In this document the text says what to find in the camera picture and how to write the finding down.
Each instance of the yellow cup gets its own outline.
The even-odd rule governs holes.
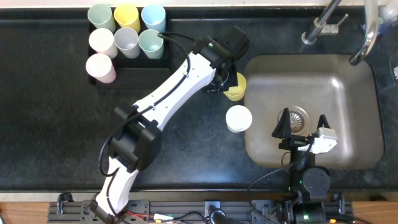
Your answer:
[[[242,100],[244,96],[244,91],[246,90],[246,79],[239,72],[237,73],[238,77],[238,86],[230,87],[228,91],[225,91],[224,94],[228,99],[232,101]]]
[[[137,32],[141,29],[138,9],[133,4],[123,4],[118,6],[114,10],[113,16],[121,27],[133,28]]]

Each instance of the sink basin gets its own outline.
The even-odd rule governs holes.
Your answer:
[[[263,167],[281,166],[286,150],[271,137],[282,110],[290,110],[292,133],[308,136],[321,114],[336,130],[337,145],[316,156],[329,169],[368,169],[384,155],[384,138],[371,67],[348,63],[349,55],[262,55],[244,70],[244,105],[253,122],[246,150]],[[290,156],[284,158],[288,164]]]

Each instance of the black countertop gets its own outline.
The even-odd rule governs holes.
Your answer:
[[[263,54],[352,54],[363,42],[359,24],[363,9],[340,8],[350,18],[335,36],[303,45],[300,36],[317,8],[168,9],[169,29],[192,37],[221,37],[233,25],[244,30],[250,49],[237,62],[239,72]],[[97,89],[85,71],[88,48],[86,9],[3,11],[0,16],[0,190],[99,190],[100,147],[115,124],[113,109],[151,90]],[[398,189],[398,87],[392,69],[398,66],[398,29],[375,44],[367,61],[372,66],[384,126],[386,154],[368,170],[331,170],[331,188],[340,190]],[[182,40],[189,48],[190,43]],[[183,57],[171,48],[174,71]],[[245,189],[270,172],[250,160],[244,133],[228,131],[224,116],[235,104],[222,93],[194,94],[167,123],[162,149],[141,172],[134,190]],[[281,172],[259,187],[284,190]]]

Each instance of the white cup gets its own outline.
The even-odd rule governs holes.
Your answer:
[[[225,120],[230,131],[240,133],[250,127],[252,116],[249,109],[241,105],[236,105],[226,112]]]
[[[163,56],[163,39],[158,37],[157,30],[145,30],[138,38],[138,44],[144,53],[151,59],[160,59]]]
[[[87,17],[97,28],[105,28],[111,32],[116,30],[112,9],[107,4],[95,4],[88,10]]]
[[[121,28],[114,33],[114,44],[128,58],[136,58],[141,50],[138,46],[138,34],[132,28]]]
[[[87,72],[103,83],[111,83],[116,78],[112,60],[105,54],[94,54],[86,62]]]
[[[110,58],[114,58],[118,54],[118,48],[113,42],[113,34],[108,29],[99,28],[94,30],[90,34],[88,43],[96,52],[106,54]]]
[[[166,30],[166,11],[161,5],[146,6],[141,12],[141,17],[148,29],[159,32]]]

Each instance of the white wall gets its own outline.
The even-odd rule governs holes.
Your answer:
[[[392,0],[375,0],[385,5]],[[117,6],[125,2],[137,6],[326,6],[330,0],[0,0],[0,8],[10,7],[90,7],[96,3]],[[360,6],[363,0],[342,0],[340,6]]]

